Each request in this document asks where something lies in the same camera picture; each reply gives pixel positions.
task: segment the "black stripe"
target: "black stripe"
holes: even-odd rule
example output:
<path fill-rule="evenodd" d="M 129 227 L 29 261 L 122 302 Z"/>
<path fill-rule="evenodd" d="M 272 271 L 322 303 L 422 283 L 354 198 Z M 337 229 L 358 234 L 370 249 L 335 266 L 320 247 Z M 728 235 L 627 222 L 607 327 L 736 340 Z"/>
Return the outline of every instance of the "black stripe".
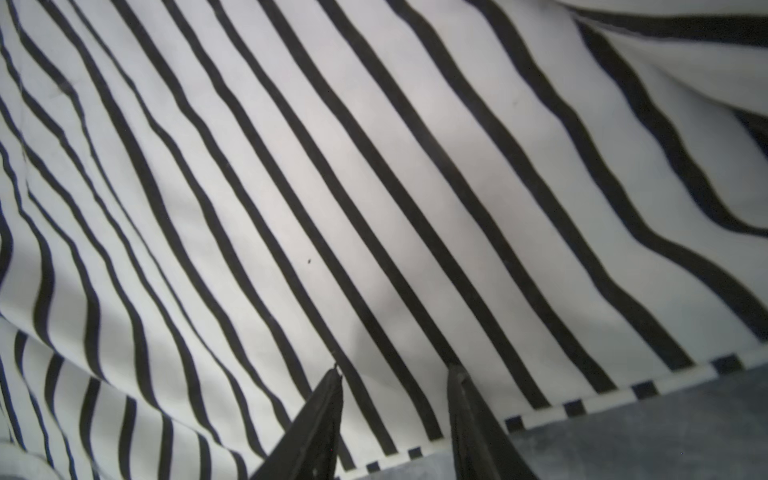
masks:
<path fill-rule="evenodd" d="M 512 64 L 531 87 L 539 101 L 560 120 L 592 180 L 603 192 L 611 208 L 632 237 L 649 250 L 666 257 L 693 274 L 717 294 L 752 330 L 755 336 L 761 340 L 768 340 L 768 311 L 766 311 L 765 306 L 745 286 L 714 262 L 678 243 L 661 237 L 646 225 L 621 183 L 605 164 L 587 128 L 574 109 L 560 97 L 544 73 L 535 64 L 530 52 L 525 47 L 525 43 L 506 14 L 492 0 L 474 0 L 473 3 L 483 11 L 499 41 L 507 51 Z M 625 318 L 633 324 L 633 327 L 646 342 L 652 340 L 649 345 L 671 369 L 691 364 L 690 358 L 650 314 L 644 321 L 653 323 L 638 322 L 636 317 L 625 316 Z"/>
<path fill-rule="evenodd" d="M 10 422 L 11 429 L 13 429 L 13 436 L 15 437 L 16 445 L 18 445 L 22 450 L 26 452 L 27 447 L 24 445 L 22 428 L 18 424 L 18 418 L 16 418 L 16 410 L 14 410 L 13 401 L 11 400 L 11 392 L 8 390 L 8 380 L 5 378 L 5 367 L 3 367 L 2 364 L 2 357 L 0 357 L 0 390 L 2 391 L 2 398 L 5 402 L 5 411 L 8 413 L 8 422 Z"/>
<path fill-rule="evenodd" d="M 563 408 L 565 409 L 565 415 L 568 415 L 568 418 L 587 415 L 587 410 L 584 408 L 584 403 L 581 399 L 565 403 Z"/>
<path fill-rule="evenodd" d="M 768 17 L 758 15 L 621 14 L 568 7 L 578 17 L 620 33 L 665 40 L 693 40 L 768 47 Z"/>
<path fill-rule="evenodd" d="M 88 380 L 88 388 L 85 390 L 83 404 L 80 408 L 80 441 L 83 444 L 88 458 L 95 463 L 93 446 L 91 445 L 91 425 L 96 413 L 96 402 L 101 390 L 101 382 L 91 377 Z"/>
<path fill-rule="evenodd" d="M 551 308 L 535 281 L 525 270 L 522 262 L 515 255 L 502 231 L 498 228 L 491 214 L 482 205 L 475 192 L 467 183 L 461 171 L 453 160 L 443 150 L 432 132 L 427 128 L 415 108 L 411 105 L 402 89 L 384 64 L 376 56 L 364 37 L 352 25 L 352 22 L 344 14 L 335 0 L 319 0 L 326 14 L 333 24 L 346 39 L 349 46 L 355 51 L 357 57 L 365 65 L 376 83 L 386 94 L 389 102 L 397 110 L 400 117 L 410 129 L 413 137 L 419 142 L 424 152 L 429 155 L 432 163 L 440 170 L 445 181 L 449 183 L 461 200 L 464 207 L 472 215 L 472 218 L 482 230 L 488 242 L 493 246 L 500 261 L 504 264 L 509 275 L 518 285 L 528 304 L 541 319 L 543 324 L 557 340 L 563 352 L 581 371 L 596 392 L 607 392 L 616 389 L 610 377 L 598 365 L 594 359 L 584 350 L 576 340 L 573 333 L 563 323 L 558 314 Z"/>
<path fill-rule="evenodd" d="M 475 317 L 493 343 L 525 398 L 534 408 L 549 406 L 549 402 L 534 382 L 530 373 L 528 373 L 519 355 L 512 347 L 509 339 L 504 335 L 504 331 L 488 309 L 488 306 L 485 305 L 478 291 L 453 258 L 453 255 L 451 255 L 437 232 L 432 228 L 432 225 L 429 224 L 424 213 L 389 168 L 389 165 L 386 164 L 379 151 L 376 150 L 373 142 L 371 142 L 370 138 L 368 138 L 357 123 L 357 120 L 355 120 L 338 95 L 336 95 L 325 78 L 320 74 L 312 58 L 307 54 L 285 17 L 283 17 L 282 12 L 271 0 L 260 0 L 260 4 L 277 34 L 287 46 L 293 60 L 304 73 L 307 80 L 309 80 L 315 92 L 323 99 L 323 102 L 325 102 L 339 123 L 345 128 L 349 138 L 376 173 L 376 176 L 392 196 L 392 199 L 398 204 L 400 210 L 408 218 L 416 232 L 419 233 L 422 241 L 462 295 L 470 310 L 475 314 Z"/>
<path fill-rule="evenodd" d="M 197 434 L 197 445 L 200 447 L 200 480 L 210 480 L 210 449 L 208 448 L 208 441 L 199 433 Z"/>
<path fill-rule="evenodd" d="M 11 229 L 8 227 L 8 223 L 5 222 L 5 215 L 2 215 L 1 213 L 2 207 L 0 207 L 0 288 L 2 288 L 5 274 L 11 266 L 11 258 L 13 256 L 13 235 L 11 234 Z"/>
<path fill-rule="evenodd" d="M 242 393 L 242 390 L 240 389 L 240 386 L 238 385 L 237 381 L 234 379 L 230 371 L 227 369 L 226 366 L 214 355 L 214 353 L 210 350 L 208 345 L 205 343 L 203 338 L 200 336 L 200 334 L 197 332 L 197 329 L 195 328 L 194 324 L 191 322 L 189 316 L 187 315 L 187 311 L 184 309 L 184 306 L 182 305 L 181 301 L 179 300 L 176 292 L 174 291 L 173 287 L 171 286 L 170 282 L 166 278 L 163 270 L 161 269 L 159 263 L 157 262 L 157 259 L 152 254 L 151 250 L 149 249 L 149 246 L 147 245 L 146 241 L 144 241 L 144 238 L 141 236 L 141 233 L 139 233 L 138 229 L 133 223 L 133 220 L 128 215 L 126 210 L 124 209 L 122 202 L 120 202 L 120 199 L 118 198 L 117 194 L 114 192 L 114 188 L 111 185 L 111 182 L 109 181 L 106 173 L 104 172 L 101 162 L 98 159 L 98 156 L 96 155 L 95 149 L 93 147 L 93 144 L 91 142 L 90 135 L 88 134 L 88 129 L 86 127 L 85 123 L 85 116 L 84 116 L 84 110 L 80 104 L 80 100 L 78 98 L 77 92 L 73 89 L 69 81 L 64 77 L 64 75 L 48 60 L 47 57 L 45 57 L 45 54 L 42 53 L 42 51 L 39 50 L 37 45 L 26 35 L 26 33 L 19 29 L 19 35 L 22 40 L 22 44 L 25 46 L 27 51 L 30 53 L 30 55 L 35 59 L 35 61 L 40 65 L 46 73 L 51 77 L 53 81 L 56 82 L 56 84 L 59 85 L 59 88 L 70 98 L 74 109 L 78 113 L 78 116 L 80 118 L 81 126 L 83 129 L 83 132 L 85 134 L 86 139 L 88 140 L 89 147 L 91 149 L 91 155 L 94 158 L 94 161 L 98 167 L 99 172 L 101 173 L 102 178 L 104 179 L 104 182 L 107 184 L 110 192 L 112 193 L 114 199 L 117 201 L 118 205 L 123 211 L 123 214 L 126 216 L 128 221 L 131 223 L 131 226 L 136 231 L 136 234 L 139 236 L 142 244 L 147 249 L 147 252 L 149 253 L 154 265 L 156 266 L 158 272 L 160 273 L 163 281 L 165 282 L 166 286 L 170 290 L 171 295 L 174 298 L 175 303 L 179 307 L 183 317 L 187 321 L 187 324 L 192 329 L 193 333 L 197 338 L 200 340 L 202 345 L 205 347 L 206 351 L 211 355 L 211 357 L 214 359 L 216 364 L 222 369 L 225 376 L 227 377 L 227 381 L 229 382 L 233 393 L 236 397 L 237 405 L 240 409 L 241 415 L 243 416 L 243 425 L 245 425 L 245 429 L 247 432 L 247 436 L 249 439 L 249 442 L 251 442 L 252 447 L 254 447 L 254 451 L 261 456 L 266 456 L 264 454 L 263 450 L 261 449 L 260 445 L 258 444 L 258 438 L 255 436 L 255 429 L 253 427 L 253 422 L 250 419 L 250 414 L 247 411 L 247 404 L 245 401 L 245 395 Z M 85 271 L 85 268 L 82 264 L 82 261 L 80 260 L 79 253 L 77 252 L 76 246 L 74 243 L 71 242 L 69 237 L 65 236 L 61 232 L 61 229 L 58 228 L 58 225 L 53 223 L 52 220 L 50 220 L 50 217 L 47 215 L 47 213 L 42 210 L 42 213 L 48 218 L 49 223 L 57 230 L 57 232 L 62 235 L 62 238 L 64 238 L 65 241 L 67 241 L 68 245 L 70 246 L 70 249 L 73 253 L 73 258 L 75 260 L 75 265 L 78 266 L 78 272 L 81 274 L 81 278 L 84 279 L 84 291 L 86 292 L 86 297 L 88 299 L 88 313 L 86 315 L 86 332 L 85 332 L 85 349 L 86 349 L 86 356 L 88 357 L 89 366 L 91 368 L 94 368 L 94 366 L 98 366 L 98 298 L 95 295 L 95 292 L 93 291 L 93 288 L 90 284 L 90 280 L 88 279 L 87 272 Z M 101 374 L 101 367 L 99 367 L 98 370 L 94 369 L 94 372 L 96 372 L 100 378 L 104 378 L 104 376 Z"/>
<path fill-rule="evenodd" d="M 111 92 L 106 87 L 106 81 L 101 76 L 100 71 L 96 68 L 96 64 L 93 61 L 93 58 L 88 53 L 88 50 L 82 43 L 82 40 L 77 36 L 76 33 L 74 33 L 74 30 L 68 24 L 68 22 L 66 21 L 64 16 L 61 14 L 61 12 L 50 2 L 44 2 L 42 4 L 44 8 L 46 8 L 46 11 L 51 16 L 51 18 L 57 23 L 58 27 L 62 30 L 62 32 L 64 32 L 65 36 L 67 36 L 68 40 L 78 50 L 78 53 L 80 54 L 81 59 L 83 60 L 88 70 L 89 76 L 91 77 L 91 80 L 93 81 L 94 86 L 97 88 L 101 101 L 104 104 L 105 110 L 109 114 L 110 119 L 113 125 L 115 126 L 115 131 L 120 136 L 121 141 L 123 142 L 123 145 L 125 146 L 125 149 L 129 155 L 129 158 L 131 159 L 131 162 L 134 165 L 134 169 L 137 170 L 137 177 L 139 181 L 141 181 L 142 183 L 142 187 L 144 188 L 144 192 L 147 195 L 148 203 L 150 204 L 150 207 L 153 210 L 154 216 L 156 219 L 158 219 L 158 224 L 163 230 L 164 236 L 166 237 L 168 243 L 170 244 L 171 249 L 174 251 L 176 258 L 179 260 L 180 265 L 182 266 L 182 268 L 184 268 L 184 271 L 187 273 L 188 277 L 190 278 L 190 281 L 195 286 L 197 292 L 200 294 L 200 297 L 207 304 L 209 309 L 211 309 L 211 312 L 214 313 L 214 316 L 217 318 L 217 320 L 219 320 L 219 324 L 222 327 L 225 337 L 227 338 L 227 342 L 230 344 L 230 348 L 233 349 L 233 353 L 237 358 L 238 362 L 243 366 L 243 368 L 245 368 L 245 370 L 248 372 L 250 378 L 254 381 L 254 383 L 265 393 L 267 398 L 270 399 L 273 409 L 276 412 L 277 418 L 279 420 L 282 419 L 283 422 L 289 422 L 288 415 L 285 412 L 285 409 L 283 408 L 282 404 L 280 403 L 280 400 L 271 391 L 269 391 L 266 388 L 266 386 L 261 382 L 261 379 L 258 376 L 256 370 L 248 361 L 245 355 L 245 352 L 243 350 L 242 344 L 240 344 L 240 341 L 237 338 L 237 334 L 234 332 L 233 326 L 229 321 L 229 319 L 227 318 L 226 313 L 224 313 L 221 306 L 213 298 L 213 295 L 210 293 L 207 287 L 205 287 L 203 280 L 200 278 L 199 273 L 197 273 L 197 271 L 192 266 L 189 256 L 186 254 L 186 252 L 184 251 L 184 248 L 181 245 L 181 240 L 178 236 L 178 233 L 170 223 L 170 218 L 168 216 L 167 211 L 164 208 L 162 197 L 160 196 L 160 191 L 157 188 L 157 184 L 154 182 L 153 177 L 151 176 L 151 172 L 149 171 L 149 167 L 147 165 L 146 159 L 144 158 L 144 155 L 138 146 L 138 142 L 136 141 L 136 138 L 134 137 L 133 133 L 130 131 L 127 125 L 127 122 L 122 114 L 122 111 L 119 109 L 119 107 L 117 106 L 117 103 L 114 101 Z M 81 18 L 81 20 L 84 20 L 84 17 L 81 15 L 77 6 L 74 4 L 72 4 L 72 6 L 75 8 L 75 11 L 78 13 L 78 16 Z M 92 27 L 90 26 L 89 23 L 86 23 L 86 26 L 88 27 L 89 31 L 92 31 Z M 141 106 L 146 112 L 146 107 L 143 104 L 143 102 L 141 103 Z M 157 126 L 157 124 L 154 123 L 154 119 L 152 119 L 151 125 L 155 127 Z M 202 342 L 202 343 L 206 346 L 206 349 L 208 350 L 208 352 L 211 353 L 210 348 L 208 348 L 207 344 L 205 342 Z M 250 413 L 247 410 L 247 404 L 245 401 L 245 396 L 242 393 L 242 390 L 240 390 L 240 387 L 237 385 L 237 381 L 234 379 L 232 374 L 229 373 L 228 370 L 225 370 L 223 368 L 223 364 L 220 362 L 220 360 L 217 357 L 213 356 L 213 353 L 211 353 L 211 355 L 214 358 L 214 360 L 217 362 L 217 364 L 220 367 L 222 367 L 225 375 L 227 376 L 227 380 L 230 382 L 230 385 L 233 388 L 233 392 L 236 396 L 238 407 L 240 408 L 241 415 L 243 416 L 243 424 L 246 429 L 246 435 L 247 435 L 250 447 L 258 455 L 266 456 L 266 454 L 263 451 L 263 448 L 259 443 L 256 430 L 253 427 L 253 422 L 250 419 Z"/>
<path fill-rule="evenodd" d="M 13 352 L 14 352 L 14 359 L 16 361 L 16 369 L 18 370 L 18 374 L 24 377 L 24 349 L 27 346 L 27 336 L 21 331 L 16 331 L 15 340 L 13 342 Z M 32 404 L 32 408 L 35 411 L 35 416 L 38 418 L 38 425 L 40 426 L 40 432 L 43 435 L 43 446 L 45 448 L 45 459 L 48 461 L 48 464 L 51 466 L 51 468 L 54 468 L 53 464 L 53 457 L 51 456 L 51 442 L 48 438 L 48 429 L 45 428 L 45 421 L 43 421 L 43 414 L 40 411 L 40 405 L 38 405 L 38 401 L 35 399 L 35 396 L 32 395 L 32 391 L 29 390 L 29 401 Z"/>
<path fill-rule="evenodd" d="M 653 380 L 632 385 L 632 392 L 634 392 L 638 400 L 645 400 L 659 395 Z"/>
<path fill-rule="evenodd" d="M 525 430 L 525 425 L 523 425 L 523 419 L 520 415 L 509 417 L 504 421 L 504 424 L 507 427 L 507 433 L 515 433 Z"/>
<path fill-rule="evenodd" d="M 109 210 L 107 210 L 106 205 L 104 205 L 104 201 L 96 192 L 94 185 L 91 182 L 91 179 L 85 173 L 85 168 L 80 158 L 77 156 L 77 154 L 74 152 L 71 145 L 69 144 L 69 141 L 64 131 L 61 129 L 61 126 L 59 126 L 54 121 L 54 119 L 51 118 L 45 112 L 45 109 L 26 91 L 26 89 L 24 89 L 22 85 L 22 81 L 18 75 L 18 72 L 16 71 L 13 65 L 13 61 L 10 55 L 8 54 L 7 49 L 5 48 L 5 44 L 3 43 L 1 32 L 0 32 L 0 52 L 2 53 L 2 56 L 5 59 L 8 73 L 11 75 L 17 87 L 22 93 L 24 103 L 29 107 L 29 109 L 37 117 L 37 119 L 40 120 L 40 122 L 43 123 L 43 125 L 45 125 L 46 128 L 59 140 L 59 144 L 61 145 L 61 147 L 64 149 L 65 153 L 67 154 L 67 156 L 70 158 L 72 163 L 77 168 L 78 173 L 82 177 L 83 181 L 88 185 L 88 188 L 91 191 L 93 198 L 96 200 L 96 203 L 100 207 L 101 212 L 107 218 L 114 232 L 120 238 L 120 242 L 122 243 L 123 248 L 128 254 L 128 258 L 131 262 L 132 267 L 134 268 L 134 271 L 138 276 L 138 279 L 142 287 L 149 294 L 154 305 L 157 307 L 158 311 L 160 312 L 163 318 L 163 321 L 166 327 L 170 331 L 171 337 L 174 340 L 174 344 L 176 345 L 177 351 L 179 353 L 179 357 L 181 359 L 181 365 L 184 370 L 184 378 L 187 383 L 187 396 L 190 400 L 190 406 L 192 408 L 193 414 L 195 415 L 195 419 L 200 423 L 200 425 L 203 426 L 203 428 L 205 428 L 211 434 L 211 436 L 214 438 L 214 441 L 216 443 L 220 443 L 219 435 L 216 432 L 216 430 L 213 428 L 213 426 L 210 424 L 208 415 L 205 411 L 205 405 L 203 404 L 203 398 L 202 398 L 203 393 L 200 389 L 200 379 L 197 375 L 197 370 L 195 369 L 194 361 L 192 360 L 192 355 L 189 349 L 187 348 L 187 344 L 184 342 L 184 338 L 181 336 L 178 328 L 174 325 L 173 320 L 168 314 L 168 311 L 166 310 L 165 305 L 161 302 L 160 298 L 158 298 L 154 289 L 150 286 L 149 282 L 147 281 L 147 277 L 144 275 L 144 270 L 141 268 L 141 265 L 139 264 L 134 254 L 134 251 L 133 251 L 133 248 L 131 247 L 130 242 L 124 235 L 123 230 L 120 228 L 118 223 L 109 213 Z M 44 331 L 46 334 L 46 339 L 48 335 L 47 333 L 48 309 L 50 308 L 50 302 L 52 298 L 53 278 L 54 278 L 53 269 L 50 262 L 50 250 L 47 252 L 47 254 L 48 254 L 48 263 L 46 264 L 45 261 L 43 262 L 43 280 L 41 282 L 41 292 L 40 292 L 40 295 L 38 296 L 38 303 L 35 304 L 35 325 L 37 326 L 40 323 L 45 326 Z M 46 265 L 50 269 L 50 272 L 46 272 L 45 270 Z M 45 295 L 42 289 L 44 285 L 46 286 Z M 47 302 L 45 302 L 42 308 L 40 307 L 41 302 L 39 301 L 39 299 L 41 298 L 47 300 Z"/>
<path fill-rule="evenodd" d="M 712 360 L 710 362 L 717 371 L 717 375 L 723 376 L 734 372 L 742 372 L 744 365 L 736 355 L 721 356 L 719 359 Z"/>
<path fill-rule="evenodd" d="M 736 218 L 712 188 L 707 175 L 696 165 L 683 145 L 677 129 L 656 106 L 632 67 L 614 50 L 611 43 L 592 29 L 579 26 L 584 44 L 592 57 L 621 89 L 634 116 L 652 134 L 667 162 L 685 185 L 699 209 L 726 230 L 768 237 L 768 229 L 749 225 Z"/>
<path fill-rule="evenodd" d="M 174 457 L 174 423 L 163 414 L 163 430 L 160 437 L 160 461 L 157 465 L 157 480 L 170 478 L 170 462 Z"/>
<path fill-rule="evenodd" d="M 766 161 L 768 161 L 768 118 L 736 108 L 733 109 L 733 113 L 744 128 L 746 128 L 746 131 L 750 133 L 757 146 L 763 151 Z"/>
<path fill-rule="evenodd" d="M 45 373 L 45 405 L 48 406 L 48 411 L 56 420 L 56 426 L 61 432 L 61 437 L 64 439 L 64 448 L 67 451 L 67 458 L 69 459 L 69 476 L 72 480 L 77 480 L 78 473 L 74 468 L 74 457 L 72 456 L 72 450 L 69 447 L 69 440 L 67 440 L 64 430 L 61 428 L 61 424 L 56 416 L 56 405 L 54 401 L 54 394 L 56 393 L 56 384 L 58 383 L 58 376 L 61 373 L 61 367 L 64 365 L 64 359 L 54 353 L 51 357 L 51 361 L 48 363 L 48 370 Z"/>
<path fill-rule="evenodd" d="M 245 461 L 240 455 L 235 455 L 235 469 L 237 470 L 237 480 L 247 480 L 248 471 L 245 468 Z"/>
<path fill-rule="evenodd" d="M 2 406 L 2 403 L 0 403 L 0 415 L 3 415 L 5 417 L 5 408 Z M 11 443 L 13 443 L 13 431 L 11 430 L 11 426 L 8 424 L 8 422 L 5 423 L 5 426 L 8 427 L 8 440 Z"/>
<path fill-rule="evenodd" d="M 118 440 L 118 465 L 124 480 L 131 480 L 131 440 L 136 427 L 136 400 L 125 397 L 123 426 Z"/>
<path fill-rule="evenodd" d="M 408 280 L 406 280 L 402 275 L 400 269 L 395 265 L 395 262 L 386 252 L 381 242 L 379 242 L 379 239 L 373 233 L 373 230 L 368 225 L 365 218 L 358 210 L 357 206 L 349 197 L 346 190 L 344 190 L 343 185 L 339 181 L 338 177 L 336 177 L 336 174 L 333 173 L 333 169 L 328 164 L 328 161 L 323 155 L 323 152 L 318 148 L 317 143 L 315 143 L 314 139 L 308 130 L 304 127 L 299 117 L 290 107 L 288 101 L 286 101 L 278 87 L 274 84 L 274 82 L 272 82 L 272 79 L 261 68 L 258 60 L 256 60 L 256 58 L 253 56 L 253 53 L 245 45 L 243 39 L 240 37 L 240 35 L 238 35 L 237 30 L 230 22 L 230 19 L 227 17 L 227 13 L 224 11 L 219 0 L 208 0 L 208 3 L 216 12 L 216 17 L 221 24 L 222 29 L 227 33 L 227 37 L 229 37 L 234 47 L 237 49 L 240 55 L 242 55 L 243 59 L 250 67 L 250 70 L 253 72 L 261 85 L 264 87 L 264 90 L 267 92 L 267 94 L 269 94 L 272 101 L 280 110 L 280 113 L 285 117 L 286 122 L 291 128 L 291 131 L 293 131 L 293 134 L 296 135 L 296 139 L 299 141 L 302 148 L 306 152 L 307 157 L 310 159 L 310 161 L 312 161 L 312 164 L 320 173 L 320 176 L 323 178 L 323 181 L 325 181 L 328 190 L 333 195 L 333 198 L 336 199 L 336 202 L 342 208 L 344 214 L 349 219 L 349 222 L 355 228 L 355 231 L 358 233 L 363 243 L 365 243 L 365 245 L 368 247 L 369 251 L 376 259 L 376 262 L 379 264 L 384 274 L 387 275 L 387 278 L 389 278 L 389 281 L 395 287 L 395 290 L 402 298 L 404 304 L 408 307 L 415 321 L 422 328 L 424 334 L 432 343 L 435 351 L 438 353 L 438 355 L 440 355 L 440 358 L 444 364 L 447 366 L 460 365 L 461 362 L 453 351 L 453 348 L 449 344 L 448 340 L 445 339 L 445 337 L 440 332 L 440 329 L 437 327 L 437 325 L 435 325 L 435 321 L 429 315 L 429 312 L 422 305 L 421 300 L 419 300 L 411 286 L 408 284 Z"/>
<path fill-rule="evenodd" d="M 221 77 L 221 73 L 210 60 L 210 57 L 208 57 L 206 54 L 202 45 L 197 40 L 197 36 L 194 34 L 193 29 L 184 19 L 176 4 L 170 0 L 164 0 L 164 4 L 171 17 L 174 19 L 176 26 L 181 30 L 181 33 L 187 39 L 187 43 L 189 43 L 189 45 L 192 47 L 192 51 L 194 52 L 195 57 L 211 79 L 214 89 L 219 94 L 219 97 L 224 101 L 224 103 L 227 104 L 227 107 L 236 118 L 238 125 L 240 125 L 240 129 L 243 131 L 246 138 L 250 142 L 254 153 L 259 158 L 259 160 L 261 160 L 261 163 L 266 169 L 267 173 L 270 175 L 270 178 L 277 186 L 285 201 L 288 203 L 294 217 L 298 220 L 301 227 L 304 229 L 304 232 L 312 241 L 312 244 L 315 246 L 318 253 L 325 261 L 329 270 L 333 274 L 333 277 L 336 279 L 336 282 L 344 292 L 344 295 L 362 321 L 362 324 L 372 337 L 374 343 L 378 346 L 387 364 L 395 373 L 400 383 L 403 385 L 404 390 L 413 402 L 415 409 L 422 420 L 424 428 L 427 432 L 427 436 L 430 439 L 442 438 L 440 426 L 437 422 L 437 418 L 435 417 L 435 413 L 432 411 L 432 407 L 429 405 L 429 401 L 427 400 L 426 395 L 424 395 L 424 392 L 413 378 L 413 375 L 408 370 L 405 362 L 403 362 L 402 358 L 397 352 L 397 349 L 394 347 L 384 332 L 384 329 L 374 317 L 373 312 L 370 310 L 365 300 L 360 295 L 359 291 L 352 282 L 352 279 L 349 278 L 349 275 L 344 270 L 338 258 L 336 258 L 336 255 L 333 253 L 323 238 L 323 235 L 317 229 L 314 222 L 312 222 L 311 217 L 304 209 L 304 206 L 301 204 L 298 196 L 293 191 L 288 180 L 285 178 L 283 172 L 278 167 L 276 161 L 272 157 L 272 154 L 266 148 L 266 145 L 262 141 L 253 124 L 250 122 L 242 105 L 237 100 L 237 97 L 227 87 L 226 83 Z M 253 219 L 258 214 L 257 208 L 253 204 L 252 200 L 245 194 L 245 190 L 241 190 L 240 182 L 236 180 L 236 174 L 234 174 L 234 172 L 228 168 L 221 168 L 221 170 L 225 176 L 232 177 L 232 179 L 227 179 L 230 181 L 230 184 L 233 185 L 238 199 Z M 259 229 L 262 237 L 266 237 L 267 235 L 271 236 L 266 232 L 266 229 L 266 224 L 263 225 L 263 228 Z M 265 239 L 265 243 L 274 245 L 275 250 L 279 248 L 279 244 L 276 240 L 273 242 L 273 238 L 270 238 L 268 241 Z"/>
<path fill-rule="evenodd" d="M 56 180 L 56 178 L 53 175 L 51 175 L 51 172 L 48 171 L 48 169 L 45 166 L 45 163 L 37 155 L 37 153 L 35 153 L 35 151 L 33 151 L 29 147 L 29 145 L 27 145 L 26 141 L 21 136 L 20 132 L 16 128 L 16 125 L 11 119 L 11 116 L 8 113 L 8 108 L 6 107 L 5 102 L 1 98 L 0 98 L 0 113 L 2 113 L 2 117 L 5 120 L 5 123 L 8 125 L 8 128 L 11 130 L 14 136 L 16 136 L 18 141 L 21 143 L 22 149 L 26 153 L 29 163 L 35 167 L 35 169 L 40 173 L 40 175 L 48 183 L 48 185 L 67 204 L 75 220 L 78 222 L 78 225 L 83 230 L 83 233 L 85 233 L 85 236 L 88 238 L 91 245 L 94 247 L 94 249 L 98 252 L 101 259 L 104 261 L 104 265 L 107 268 L 107 272 L 109 274 L 109 277 L 115 289 L 115 292 L 120 297 L 120 300 L 123 303 L 123 306 L 128 314 L 128 318 L 131 321 L 131 330 L 133 333 L 133 345 L 134 345 L 134 368 L 136 369 L 136 377 L 137 377 L 139 390 L 141 390 L 142 396 L 146 399 L 147 403 L 149 403 L 155 408 L 158 408 L 157 400 L 155 399 L 154 391 L 152 390 L 152 385 L 151 385 L 151 377 L 150 377 L 150 369 L 149 369 L 149 352 L 147 351 L 147 339 L 144 336 L 144 326 L 141 324 L 141 319 L 133 303 L 127 297 L 125 291 L 123 290 L 122 285 L 120 284 L 117 273 L 115 272 L 115 269 L 114 269 L 114 265 L 112 263 L 112 259 L 109 257 L 109 254 L 107 253 L 104 246 L 101 245 L 101 243 L 97 240 L 93 231 L 86 223 L 85 219 L 83 218 L 83 214 L 80 211 L 80 208 L 75 203 L 72 196 L 69 194 L 69 192 L 67 192 L 62 187 L 62 185 Z"/>
<path fill-rule="evenodd" d="M 421 458 L 423 456 L 424 455 L 422 454 L 421 447 L 416 447 L 414 449 L 408 450 L 408 458 L 410 458 L 411 460 L 416 460 L 417 458 Z"/>

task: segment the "gray surface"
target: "gray surface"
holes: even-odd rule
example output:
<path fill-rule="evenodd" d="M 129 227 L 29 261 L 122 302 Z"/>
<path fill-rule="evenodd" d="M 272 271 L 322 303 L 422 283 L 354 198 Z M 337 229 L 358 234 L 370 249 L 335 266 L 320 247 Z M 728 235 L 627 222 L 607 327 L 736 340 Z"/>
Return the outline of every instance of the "gray surface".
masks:
<path fill-rule="evenodd" d="M 768 478 L 768 366 L 511 436 L 541 480 Z M 367 480 L 455 478 L 441 452 Z"/>

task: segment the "black square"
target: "black square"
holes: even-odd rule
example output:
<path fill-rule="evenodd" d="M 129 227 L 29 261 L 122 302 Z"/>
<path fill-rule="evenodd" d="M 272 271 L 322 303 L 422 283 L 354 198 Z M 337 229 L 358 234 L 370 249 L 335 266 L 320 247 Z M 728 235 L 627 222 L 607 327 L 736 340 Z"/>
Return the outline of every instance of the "black square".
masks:
<path fill-rule="evenodd" d="M 728 355 L 712 360 L 712 366 L 715 367 L 717 375 L 720 376 L 744 370 L 744 366 L 735 355 Z"/>
<path fill-rule="evenodd" d="M 421 458 L 424 455 L 422 455 L 422 448 L 416 447 L 415 449 L 408 450 L 408 457 L 410 457 L 411 460 L 415 460 L 417 458 Z"/>
<path fill-rule="evenodd" d="M 505 423 L 507 425 L 507 432 L 509 433 L 515 433 L 515 432 L 519 432 L 520 430 L 525 430 L 525 426 L 523 425 L 523 419 L 520 418 L 520 415 L 516 417 L 509 417 Z"/>
<path fill-rule="evenodd" d="M 565 409 L 565 415 L 571 417 L 578 417 L 580 415 L 587 415 L 587 411 L 584 410 L 584 403 L 581 400 L 574 400 L 563 405 Z"/>
<path fill-rule="evenodd" d="M 650 397 L 659 394 L 659 391 L 656 390 L 656 386 L 650 380 L 638 383 L 637 385 L 632 385 L 632 391 L 638 400 L 649 399 Z"/>

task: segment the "striped fabric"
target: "striped fabric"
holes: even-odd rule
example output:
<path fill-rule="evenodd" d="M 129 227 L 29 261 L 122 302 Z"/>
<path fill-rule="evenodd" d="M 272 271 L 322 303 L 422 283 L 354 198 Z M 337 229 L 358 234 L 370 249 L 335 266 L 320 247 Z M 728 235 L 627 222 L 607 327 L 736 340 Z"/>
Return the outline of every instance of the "striped fabric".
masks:
<path fill-rule="evenodd" d="M 768 362 L 768 7 L 2 0 L 0 385 L 64 478 L 338 475 Z"/>

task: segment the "gray floor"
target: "gray floor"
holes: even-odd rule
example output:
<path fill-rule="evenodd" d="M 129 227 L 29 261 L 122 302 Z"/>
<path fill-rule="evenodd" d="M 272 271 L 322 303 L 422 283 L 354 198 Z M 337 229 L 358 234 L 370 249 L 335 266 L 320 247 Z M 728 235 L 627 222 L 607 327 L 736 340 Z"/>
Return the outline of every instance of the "gray floor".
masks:
<path fill-rule="evenodd" d="M 541 480 L 768 478 L 768 366 L 511 436 Z M 441 452 L 366 480 L 455 478 Z"/>

